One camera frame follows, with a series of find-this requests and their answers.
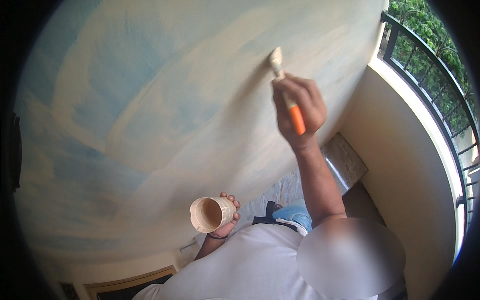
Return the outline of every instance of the mural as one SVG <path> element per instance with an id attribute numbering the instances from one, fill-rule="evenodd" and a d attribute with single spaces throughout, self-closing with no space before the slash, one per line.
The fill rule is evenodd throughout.
<path id="1" fill-rule="evenodd" d="M 122 260 L 195 235 L 190 203 L 246 202 L 294 168 L 273 72 L 317 80 L 338 128 L 380 38 L 384 0 L 63 2 L 26 62 L 17 211 L 39 257 Z"/>

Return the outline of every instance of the paint cup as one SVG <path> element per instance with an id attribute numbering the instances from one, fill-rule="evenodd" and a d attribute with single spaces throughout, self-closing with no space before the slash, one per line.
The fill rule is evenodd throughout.
<path id="1" fill-rule="evenodd" d="M 190 206 L 190 221 L 199 232 L 212 232 L 233 220 L 237 211 L 226 197 L 202 197 Z"/>

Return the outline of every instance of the blue jeans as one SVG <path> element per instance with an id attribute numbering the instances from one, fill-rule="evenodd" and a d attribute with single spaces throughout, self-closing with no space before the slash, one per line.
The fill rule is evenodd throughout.
<path id="1" fill-rule="evenodd" d="M 289 205 L 280 208 L 273 213 L 273 218 L 299 223 L 307 229 L 307 232 L 310 232 L 312 229 L 312 218 L 307 211 L 307 206 L 303 198 L 299 198 Z"/>

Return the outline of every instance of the brush bristles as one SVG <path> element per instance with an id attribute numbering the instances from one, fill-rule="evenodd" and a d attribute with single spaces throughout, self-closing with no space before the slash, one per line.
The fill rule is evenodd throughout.
<path id="1" fill-rule="evenodd" d="M 270 63 L 282 63 L 282 48 L 277 47 L 275 50 L 272 51 L 272 54 L 270 54 Z"/>

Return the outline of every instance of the black metal railing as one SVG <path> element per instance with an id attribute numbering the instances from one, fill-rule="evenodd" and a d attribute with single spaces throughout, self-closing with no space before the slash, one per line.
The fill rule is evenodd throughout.
<path id="1" fill-rule="evenodd" d="M 479 146 L 479 132 L 478 127 L 476 124 L 476 120 L 472 113 L 472 109 L 466 100 L 466 97 L 462 91 L 462 88 L 459 86 L 458 82 L 456 81 L 455 77 L 452 75 L 450 70 L 444 64 L 444 62 L 437 56 L 437 54 L 423 41 L 418 35 L 416 35 L 413 31 L 408 29 L 407 27 L 403 26 L 397 19 L 392 17 L 391 15 L 387 14 L 387 11 L 382 12 L 381 21 L 387 22 L 391 25 L 390 29 L 390 37 L 388 39 L 388 44 L 385 49 L 385 53 L 383 56 L 383 60 L 388 63 L 392 68 L 397 71 L 405 81 L 415 90 L 415 92 L 420 96 L 423 103 L 430 111 L 431 115 L 434 117 L 437 126 L 439 127 L 440 131 L 442 132 L 445 141 L 447 142 L 452 156 L 455 161 L 456 169 L 458 172 L 458 176 L 460 177 L 460 182 L 462 185 L 462 195 L 457 198 L 456 206 L 459 207 L 460 204 L 464 205 L 465 211 L 465 233 L 468 230 L 470 220 L 472 218 L 472 211 L 473 211 L 473 201 L 474 197 L 469 196 L 472 191 L 472 186 L 477 184 L 478 182 L 467 183 L 465 171 L 473 169 L 477 167 L 479 164 L 473 164 L 470 166 L 462 166 L 462 161 L 460 160 L 460 155 L 466 153 L 473 147 Z M 399 38 L 399 35 L 404 35 L 408 40 L 413 42 L 413 47 L 408 55 L 408 59 L 402 65 L 397 59 L 394 58 L 394 49 Z M 408 71 L 408 66 L 412 63 L 412 57 L 415 51 L 421 51 L 430 59 L 430 66 L 427 71 L 419 76 L 419 78 L 415 78 L 413 74 Z M 440 91 L 437 92 L 435 96 L 431 96 L 431 92 L 428 90 L 427 84 L 425 84 L 425 80 L 427 76 L 429 76 L 432 68 L 437 68 L 439 70 L 438 74 L 441 74 L 444 78 L 444 82 L 446 83 L 440 88 Z M 458 100 L 458 104 L 456 104 L 450 111 L 441 113 L 440 106 L 439 106 L 439 97 L 443 97 L 444 93 L 450 93 L 449 95 L 451 98 L 456 98 Z M 466 116 L 466 123 L 462 124 L 459 129 L 455 132 L 452 132 L 452 126 L 449 126 L 451 123 L 449 118 L 454 114 L 457 113 L 458 110 L 462 109 Z M 473 137 L 475 138 L 475 142 L 467 147 L 466 149 L 461 149 L 460 151 L 457 149 L 455 143 L 455 137 L 460 134 L 463 134 L 468 128 L 471 128 L 473 132 Z"/>

